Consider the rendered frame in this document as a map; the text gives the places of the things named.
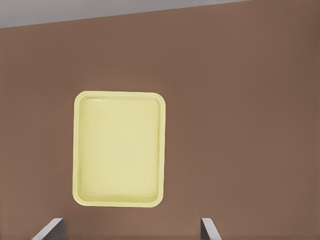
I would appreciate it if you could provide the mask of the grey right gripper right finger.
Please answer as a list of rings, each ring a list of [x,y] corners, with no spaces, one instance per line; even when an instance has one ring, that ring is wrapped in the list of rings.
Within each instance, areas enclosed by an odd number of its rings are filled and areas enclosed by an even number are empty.
[[[221,240],[220,233],[211,218],[201,218],[201,240]]]

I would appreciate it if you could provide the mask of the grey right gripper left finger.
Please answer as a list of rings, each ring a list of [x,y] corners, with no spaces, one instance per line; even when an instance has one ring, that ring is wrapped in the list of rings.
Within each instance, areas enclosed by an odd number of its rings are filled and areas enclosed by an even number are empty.
[[[65,219],[52,219],[32,240],[65,240]]]

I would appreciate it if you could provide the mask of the pale yellow rectangular tray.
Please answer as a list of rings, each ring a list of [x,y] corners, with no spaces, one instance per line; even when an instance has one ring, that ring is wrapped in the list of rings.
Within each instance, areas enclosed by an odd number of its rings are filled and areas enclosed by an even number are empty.
[[[166,103],[153,92],[74,100],[72,195],[82,206],[153,208],[163,199]]]

